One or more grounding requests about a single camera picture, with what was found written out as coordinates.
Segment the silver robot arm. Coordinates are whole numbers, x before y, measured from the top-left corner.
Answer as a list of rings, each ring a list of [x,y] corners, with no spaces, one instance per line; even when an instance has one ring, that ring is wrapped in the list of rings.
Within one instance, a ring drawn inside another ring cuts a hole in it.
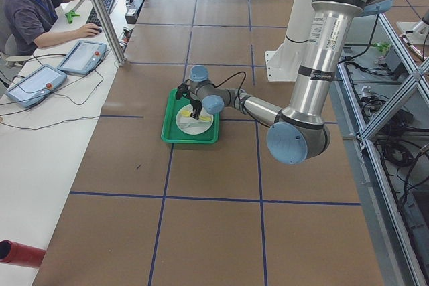
[[[214,115],[233,107],[269,126],[267,147],[277,161],[298,164],[320,155],[330,143],[321,112],[351,22],[386,12],[392,4],[393,0],[312,0],[314,17],[287,107],[282,109],[239,88],[219,88],[209,80],[204,66],[195,66],[189,84],[183,86],[193,116],[202,109]]]

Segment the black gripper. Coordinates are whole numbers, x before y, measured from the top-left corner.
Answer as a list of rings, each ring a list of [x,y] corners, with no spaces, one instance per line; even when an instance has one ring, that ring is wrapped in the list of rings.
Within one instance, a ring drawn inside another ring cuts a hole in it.
[[[190,104],[192,106],[192,112],[198,114],[196,116],[195,116],[195,114],[191,114],[190,117],[192,117],[195,120],[200,120],[202,103],[199,100],[193,99],[191,96],[188,96],[188,100],[190,101]]]

